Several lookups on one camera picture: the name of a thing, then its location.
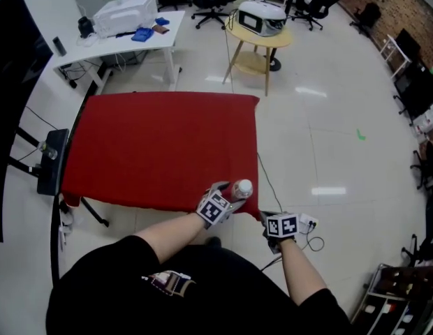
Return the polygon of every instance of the white floor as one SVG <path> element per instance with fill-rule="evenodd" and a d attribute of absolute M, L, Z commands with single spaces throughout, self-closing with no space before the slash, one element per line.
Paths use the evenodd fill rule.
<path fill-rule="evenodd" d="M 195 30 L 191 11 L 174 54 L 183 68 L 177 90 L 234 91 L 261 98 L 258 152 L 283 208 L 319 219 L 313 235 L 324 238 L 325 248 L 318 253 L 307 248 L 305 253 L 350 314 L 370 272 L 381 262 L 399 265 L 401 247 L 410 246 L 413 233 L 422 238 L 425 233 L 425 196 L 416 190 L 417 179 L 409 169 L 417 143 L 407 120 L 397 113 L 388 67 L 372 43 L 348 25 L 347 14 L 334 6 L 321 21 L 323 31 L 288 21 L 293 44 L 278 51 L 283 67 L 271 73 L 266 98 L 263 78 L 235 69 L 232 83 L 222 85 L 228 67 L 225 32 L 215 21 Z M 238 41 L 229 33 L 227 39 L 232 56 Z M 153 52 L 142 65 L 115 73 L 104 93 L 166 90 L 164 70 L 162 54 Z M 357 129 L 366 140 L 358 138 Z M 260 208 L 279 210 L 260 168 L 258 173 Z M 312 192 L 316 188 L 344 188 L 345 194 L 317 196 Z M 61 258 L 65 269 L 96 247 L 177 215 L 92 203 L 111 226 L 105 229 L 78 209 L 76 215 L 84 220 L 67 239 Z M 262 267 L 272 259 L 262 231 L 252 217 L 239 214 L 200 239 L 219 235 L 226 248 Z M 303 237 L 298 243 L 305 245 Z M 266 273 L 286 289 L 281 265 Z"/>

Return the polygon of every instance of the wrist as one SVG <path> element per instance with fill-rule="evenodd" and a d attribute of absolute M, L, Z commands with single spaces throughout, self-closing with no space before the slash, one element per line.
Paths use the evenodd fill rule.
<path fill-rule="evenodd" d="M 201 217 L 200 215 L 198 215 L 196 212 L 191 212 L 190 214 L 187 214 L 187 216 L 196 220 L 197 226 L 200 229 L 205 228 L 205 226 L 207 224 L 206 220 L 203 217 Z"/>
<path fill-rule="evenodd" d="M 279 241 L 278 243 L 280 249 L 292 247 L 295 244 L 294 239 L 291 238 L 284 239 L 283 241 Z"/>

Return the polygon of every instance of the hand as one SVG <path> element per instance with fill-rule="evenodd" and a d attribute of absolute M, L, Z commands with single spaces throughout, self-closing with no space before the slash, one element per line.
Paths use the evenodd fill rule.
<path fill-rule="evenodd" d="M 230 203 L 223 198 L 221 191 L 230 185 L 228 181 L 220 181 L 212 184 L 210 189 L 206 190 L 203 198 L 201 198 L 196 213 L 206 221 L 205 228 L 215 225 L 218 222 L 224 222 L 231 214 L 237 211 L 246 200 L 239 200 Z"/>
<path fill-rule="evenodd" d="M 280 253 L 280 244 L 286 240 L 293 240 L 299 232 L 297 214 L 261 211 L 262 224 L 265 227 L 264 238 L 274 254 Z"/>

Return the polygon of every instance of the table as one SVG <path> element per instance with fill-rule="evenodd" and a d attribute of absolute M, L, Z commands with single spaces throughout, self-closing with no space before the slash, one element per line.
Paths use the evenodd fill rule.
<path fill-rule="evenodd" d="M 395 73 L 392 75 L 392 78 L 394 78 L 398 72 L 401 71 L 401 69 L 403 69 L 404 67 L 406 67 L 406 65 L 408 63 L 411 63 L 411 59 L 408 58 L 404 52 L 402 51 L 401 48 L 399 48 L 399 45 L 397 44 L 397 41 L 395 41 L 395 39 L 391 36 L 391 35 L 387 35 L 387 41 L 384 44 L 383 48 L 381 49 L 381 51 L 379 52 L 380 54 L 383 54 L 384 50 L 387 48 L 387 46 L 389 46 L 389 43 L 391 43 L 393 45 L 393 49 L 392 51 L 390 51 L 390 54 L 388 54 L 388 56 L 386 57 L 385 61 L 387 62 L 389 60 L 389 58 L 391 58 L 391 56 L 393 55 L 393 52 L 395 52 L 395 50 L 398 50 L 399 53 L 403 56 L 404 58 L 404 62 L 399 66 L 399 68 L 395 71 Z"/>
<path fill-rule="evenodd" d="M 90 97 L 66 161 L 64 200 L 194 211 L 214 182 L 249 179 L 254 194 L 239 212 L 259 219 L 258 101 L 203 92 Z"/>
<path fill-rule="evenodd" d="M 146 42 L 133 41 L 131 40 L 132 36 L 123 36 L 120 38 L 109 37 L 98 39 L 91 46 L 86 47 L 85 45 L 78 45 L 78 38 L 74 38 L 64 45 L 67 53 L 64 56 L 55 59 L 54 69 L 58 69 L 67 64 L 73 64 L 74 62 L 107 56 L 109 54 L 121 54 L 124 52 L 143 50 L 163 50 L 166 59 L 168 79 L 170 82 L 169 91 L 174 91 L 176 90 L 180 66 L 173 63 L 172 47 L 175 44 L 177 32 L 182 19 L 184 18 L 184 14 L 184 11 L 158 13 L 158 17 L 164 17 L 170 21 L 170 24 L 166 26 L 169 29 L 169 32 L 163 35 L 155 32 Z M 111 70 L 107 69 L 103 78 L 100 78 L 93 68 L 88 68 L 87 71 L 92 77 L 92 80 L 97 84 L 98 88 L 96 94 L 100 94 L 110 76 Z"/>
<path fill-rule="evenodd" d="M 241 26 L 237 20 L 230 16 L 226 19 L 226 31 L 240 40 L 235 54 L 230 61 L 229 68 L 224 76 L 223 84 L 232 71 L 232 67 L 237 67 L 240 71 L 252 75 L 265 75 L 265 95 L 267 96 L 270 82 L 270 57 L 271 48 L 286 47 L 291 44 L 292 37 L 288 27 L 283 29 L 275 36 L 262 37 Z M 240 52 L 244 43 L 254 45 L 254 51 Z M 266 47 L 266 58 L 257 53 L 258 46 Z"/>

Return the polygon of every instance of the wall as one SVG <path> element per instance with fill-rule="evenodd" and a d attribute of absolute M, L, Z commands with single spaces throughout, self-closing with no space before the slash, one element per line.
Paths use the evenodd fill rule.
<path fill-rule="evenodd" d="M 62 42 L 76 38 L 80 13 L 75 0 L 25 1 L 50 47 L 55 36 Z M 52 60 L 27 105 L 57 128 L 71 128 L 91 80 L 85 76 L 78 81 L 76 90 L 71 89 L 51 64 Z M 44 140 L 51 130 L 28 110 L 20 125 L 39 140 Z M 11 155 L 19 158 L 32 150 L 32 146 L 16 137 Z M 25 161 L 31 165 L 40 157 L 36 152 Z M 45 333 L 45 312 L 52 289 L 52 200 L 36 193 L 36 179 L 8 167 L 3 196 L 4 243 L 0 243 L 0 335 Z"/>
<path fill-rule="evenodd" d="M 349 12 L 364 8 L 368 2 L 377 3 L 381 19 L 376 23 L 372 38 L 382 46 L 387 34 L 396 37 L 404 28 L 421 46 L 420 55 L 428 67 L 433 66 L 433 9 L 423 0 L 341 0 Z"/>

